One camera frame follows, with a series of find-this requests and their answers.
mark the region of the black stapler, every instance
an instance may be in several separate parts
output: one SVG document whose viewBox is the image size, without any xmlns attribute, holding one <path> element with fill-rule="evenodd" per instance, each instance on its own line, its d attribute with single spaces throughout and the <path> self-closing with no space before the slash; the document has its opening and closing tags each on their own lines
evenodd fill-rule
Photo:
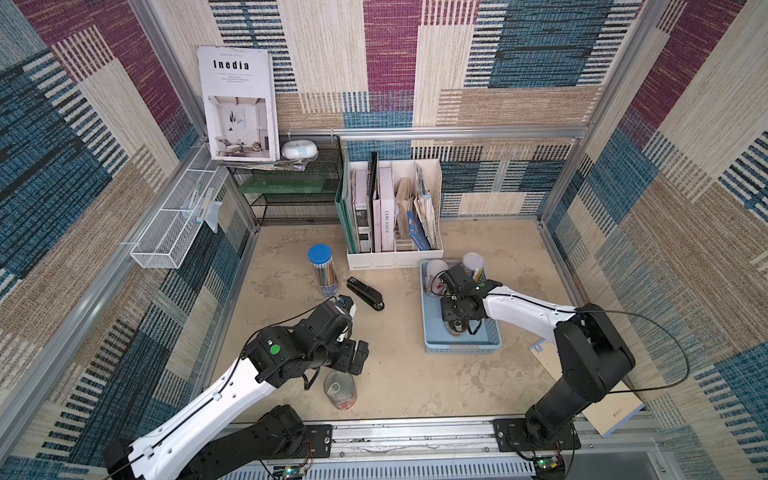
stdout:
<svg viewBox="0 0 768 480">
<path fill-rule="evenodd" d="M 381 312 L 384 310 L 384 299 L 382 298 L 382 294 L 375 288 L 367 286 L 354 276 L 351 276 L 349 280 L 346 281 L 346 286 L 357 296 L 362 298 L 362 301 L 368 303 L 375 311 Z"/>
</svg>

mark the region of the black wire rack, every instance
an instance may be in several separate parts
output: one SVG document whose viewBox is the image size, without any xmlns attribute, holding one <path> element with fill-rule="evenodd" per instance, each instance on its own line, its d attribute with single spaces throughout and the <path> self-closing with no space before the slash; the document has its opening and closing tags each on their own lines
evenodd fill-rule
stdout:
<svg viewBox="0 0 768 480">
<path fill-rule="evenodd" d="M 336 135 L 280 136 L 280 148 L 288 140 L 310 140 L 317 145 L 317 159 L 310 161 L 303 172 L 283 170 L 252 170 L 228 167 L 240 187 L 252 176 L 270 174 L 321 175 L 324 177 L 320 192 L 311 194 L 248 194 L 248 204 L 262 226 L 269 225 L 328 225 L 339 223 L 336 212 L 336 192 L 344 171 L 341 141 Z"/>
</svg>

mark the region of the blue lid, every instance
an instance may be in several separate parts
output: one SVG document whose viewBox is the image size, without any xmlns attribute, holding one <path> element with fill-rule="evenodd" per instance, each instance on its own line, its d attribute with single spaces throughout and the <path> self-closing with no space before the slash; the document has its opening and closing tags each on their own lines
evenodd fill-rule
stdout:
<svg viewBox="0 0 768 480">
<path fill-rule="evenodd" d="M 306 255 L 310 258 L 310 262 L 315 265 L 323 265 L 331 260 L 331 247 L 324 243 L 318 243 L 312 246 Z"/>
</svg>

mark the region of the vent grille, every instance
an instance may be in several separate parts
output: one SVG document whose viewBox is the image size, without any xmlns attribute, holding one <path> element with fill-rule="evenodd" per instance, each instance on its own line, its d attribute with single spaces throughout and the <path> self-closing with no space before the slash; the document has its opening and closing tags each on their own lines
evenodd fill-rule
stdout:
<svg viewBox="0 0 768 480">
<path fill-rule="evenodd" d="M 316 463 L 304 480 L 438 480 L 442 478 L 530 478 L 535 474 L 533 464 L 522 458 L 489 458 L 479 462 L 472 458 Z M 267 480 L 261 465 L 246 465 L 231 472 L 226 480 Z"/>
</svg>

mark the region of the green tray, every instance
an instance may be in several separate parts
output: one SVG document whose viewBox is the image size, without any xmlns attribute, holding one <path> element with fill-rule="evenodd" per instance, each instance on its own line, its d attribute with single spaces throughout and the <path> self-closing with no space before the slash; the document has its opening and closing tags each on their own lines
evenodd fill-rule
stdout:
<svg viewBox="0 0 768 480">
<path fill-rule="evenodd" d="M 321 194 L 326 176 L 322 174 L 253 175 L 240 185 L 242 194 Z"/>
</svg>

